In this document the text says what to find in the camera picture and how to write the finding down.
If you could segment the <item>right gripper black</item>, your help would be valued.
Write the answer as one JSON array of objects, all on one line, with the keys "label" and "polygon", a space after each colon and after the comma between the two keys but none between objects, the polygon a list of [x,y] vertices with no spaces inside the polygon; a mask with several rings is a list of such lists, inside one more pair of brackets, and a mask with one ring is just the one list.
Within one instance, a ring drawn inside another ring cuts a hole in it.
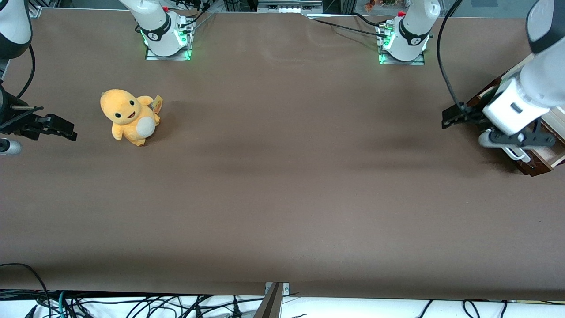
[{"label": "right gripper black", "polygon": [[36,112],[43,110],[44,107],[28,105],[18,97],[6,92],[3,86],[0,87],[0,90],[0,132],[2,134],[14,134],[37,141],[42,131],[43,134],[60,136],[73,142],[77,140],[78,134],[70,121],[55,114],[40,117],[36,115]]}]

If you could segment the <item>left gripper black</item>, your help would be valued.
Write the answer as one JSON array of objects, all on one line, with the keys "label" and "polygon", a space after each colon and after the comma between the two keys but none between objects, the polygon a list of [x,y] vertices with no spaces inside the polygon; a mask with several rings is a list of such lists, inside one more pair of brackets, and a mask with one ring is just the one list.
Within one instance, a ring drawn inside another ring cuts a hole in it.
[{"label": "left gripper black", "polygon": [[490,128],[492,123],[482,110],[482,106],[468,106],[467,103],[457,102],[455,107],[448,107],[442,111],[442,129],[458,123],[475,125],[478,128]]}]

